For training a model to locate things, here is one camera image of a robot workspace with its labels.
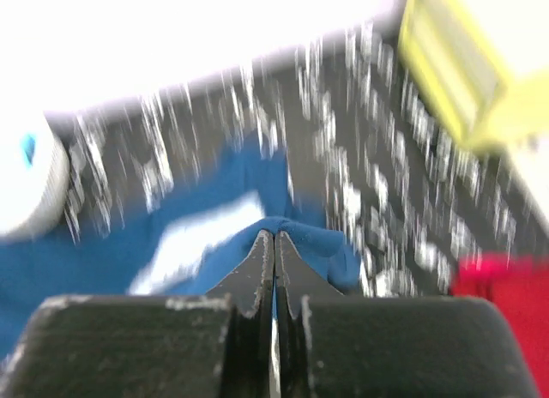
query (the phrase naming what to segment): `speckled countertop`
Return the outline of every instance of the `speckled countertop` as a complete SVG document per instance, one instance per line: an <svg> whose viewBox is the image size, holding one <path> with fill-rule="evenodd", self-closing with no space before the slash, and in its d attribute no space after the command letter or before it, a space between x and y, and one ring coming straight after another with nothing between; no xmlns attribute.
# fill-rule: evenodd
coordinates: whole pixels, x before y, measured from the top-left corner
<svg viewBox="0 0 549 398"><path fill-rule="evenodd" d="M445 292L456 259L480 250L549 252L509 171L457 153L436 130L394 46L364 26L343 51L317 41L302 52L287 69L242 68L242 79L157 93L122 117L75 117L66 208L75 241L84 222L106 235L128 211L153 211L214 166L226 140L257 129L287 149L296 196L326 202L330 227L363 253L366 295Z"/></svg>

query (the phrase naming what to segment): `yellow object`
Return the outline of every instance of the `yellow object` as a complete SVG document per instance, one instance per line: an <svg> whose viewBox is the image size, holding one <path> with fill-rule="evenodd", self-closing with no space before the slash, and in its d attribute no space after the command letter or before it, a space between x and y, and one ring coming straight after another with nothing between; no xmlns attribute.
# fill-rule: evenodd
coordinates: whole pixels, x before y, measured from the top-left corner
<svg viewBox="0 0 549 398"><path fill-rule="evenodd" d="M549 71L514 76L461 0L407 0L399 52L460 147L482 152L549 131Z"/></svg>

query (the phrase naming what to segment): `black table surface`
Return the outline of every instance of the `black table surface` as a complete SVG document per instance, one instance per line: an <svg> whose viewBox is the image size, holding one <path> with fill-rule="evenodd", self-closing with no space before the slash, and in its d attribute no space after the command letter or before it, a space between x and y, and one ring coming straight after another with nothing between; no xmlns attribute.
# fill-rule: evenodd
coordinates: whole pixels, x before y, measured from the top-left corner
<svg viewBox="0 0 549 398"><path fill-rule="evenodd" d="M394 45L364 29L345 47L301 52L286 69L242 69L206 90L142 98L137 111L71 118L87 125L65 139L72 181L60 227L75 244L90 221L106 236L129 211L154 211L213 168L224 142L260 129L287 149L295 196L322 200L329 227L373 258L370 295L445 292L457 259L478 251L549 252L512 174L453 148Z"/></svg>

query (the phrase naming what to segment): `white stripe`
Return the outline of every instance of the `white stripe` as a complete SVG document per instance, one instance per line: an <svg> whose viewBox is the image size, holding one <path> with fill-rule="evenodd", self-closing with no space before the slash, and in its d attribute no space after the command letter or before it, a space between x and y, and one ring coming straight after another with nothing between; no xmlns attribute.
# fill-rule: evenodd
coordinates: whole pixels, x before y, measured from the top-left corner
<svg viewBox="0 0 549 398"><path fill-rule="evenodd" d="M256 191L238 200L172 223L160 239L152 262L130 285L131 295L166 290L198 273L206 250L217 247L265 217Z"/></svg>
<svg viewBox="0 0 549 398"><path fill-rule="evenodd" d="M268 390L270 398L281 398L281 356L278 342L278 321L271 323L271 360L268 366Z"/></svg>

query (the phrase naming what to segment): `white wall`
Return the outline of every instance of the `white wall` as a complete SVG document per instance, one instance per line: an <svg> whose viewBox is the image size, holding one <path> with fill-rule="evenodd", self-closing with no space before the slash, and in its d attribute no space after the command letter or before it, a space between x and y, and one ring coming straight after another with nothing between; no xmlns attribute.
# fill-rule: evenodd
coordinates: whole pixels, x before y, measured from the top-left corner
<svg viewBox="0 0 549 398"><path fill-rule="evenodd" d="M549 66L549 0L462 0L518 77Z"/></svg>
<svg viewBox="0 0 549 398"><path fill-rule="evenodd" d="M371 18L395 0L0 0L4 100L72 112L196 81Z"/></svg>

